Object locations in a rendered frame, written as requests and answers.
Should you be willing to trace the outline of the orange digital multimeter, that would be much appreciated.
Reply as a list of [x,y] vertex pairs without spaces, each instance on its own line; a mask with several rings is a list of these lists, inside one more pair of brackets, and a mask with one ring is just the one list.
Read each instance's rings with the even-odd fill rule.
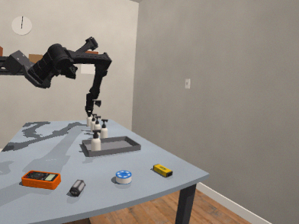
[[61,177],[57,173],[29,171],[21,180],[23,186],[54,190],[61,182]]

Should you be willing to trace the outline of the yellow rectangular block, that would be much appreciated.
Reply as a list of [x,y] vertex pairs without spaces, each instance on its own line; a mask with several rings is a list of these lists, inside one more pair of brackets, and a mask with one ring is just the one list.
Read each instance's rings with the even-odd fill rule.
[[166,176],[166,177],[170,177],[172,176],[172,171],[163,167],[162,165],[160,164],[157,164],[157,165],[154,165],[153,166],[153,170],[159,172],[160,174]]

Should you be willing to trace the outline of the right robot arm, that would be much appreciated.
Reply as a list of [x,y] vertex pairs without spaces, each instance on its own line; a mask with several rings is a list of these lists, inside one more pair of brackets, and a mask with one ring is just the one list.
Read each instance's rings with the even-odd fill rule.
[[[67,55],[67,56],[66,56]],[[89,101],[89,106],[92,106],[94,97],[97,97],[100,94],[100,86],[102,77],[106,76],[108,73],[108,68],[112,60],[108,57],[107,53],[104,54],[94,54],[94,53],[80,53],[67,50],[65,47],[62,47],[61,44],[55,43],[51,45],[47,52],[43,55],[43,58],[37,61],[34,66],[29,68],[27,71],[33,78],[35,78],[39,83],[43,83],[47,76],[54,69],[61,70],[66,67],[71,67],[73,64],[95,64],[95,77],[93,81],[93,87],[90,88],[89,92],[86,95],[86,100]],[[105,67],[104,67],[104,66]],[[102,77],[101,77],[102,75]],[[93,91],[92,91],[93,90]],[[95,93],[95,95],[94,95]],[[97,105],[100,107],[100,101],[94,101],[93,106]]]

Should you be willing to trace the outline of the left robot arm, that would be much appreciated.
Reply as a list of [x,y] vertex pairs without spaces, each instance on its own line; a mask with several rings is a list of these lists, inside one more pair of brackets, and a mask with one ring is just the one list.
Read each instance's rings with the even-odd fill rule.
[[[87,50],[95,50],[96,48],[98,48],[98,43],[96,42],[94,37],[89,37],[87,40],[85,40],[85,42],[85,45],[76,50],[76,52],[85,53]],[[50,80],[52,80],[53,76],[57,77],[58,75],[60,75],[60,72],[61,70],[56,69],[54,66],[54,69],[49,74]]]

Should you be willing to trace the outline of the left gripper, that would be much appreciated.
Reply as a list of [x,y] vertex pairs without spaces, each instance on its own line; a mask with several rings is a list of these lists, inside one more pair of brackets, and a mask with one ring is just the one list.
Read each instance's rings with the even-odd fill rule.
[[[74,68],[75,67],[75,68]],[[76,66],[66,67],[61,69],[61,75],[65,75],[67,78],[76,79],[76,70],[78,68]]]

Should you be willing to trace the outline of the white spool with blue top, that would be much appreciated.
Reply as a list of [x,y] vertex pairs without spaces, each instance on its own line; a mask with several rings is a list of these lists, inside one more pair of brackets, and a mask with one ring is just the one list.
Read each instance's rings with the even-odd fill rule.
[[119,184],[129,184],[132,174],[129,171],[118,171],[116,173],[116,182]]

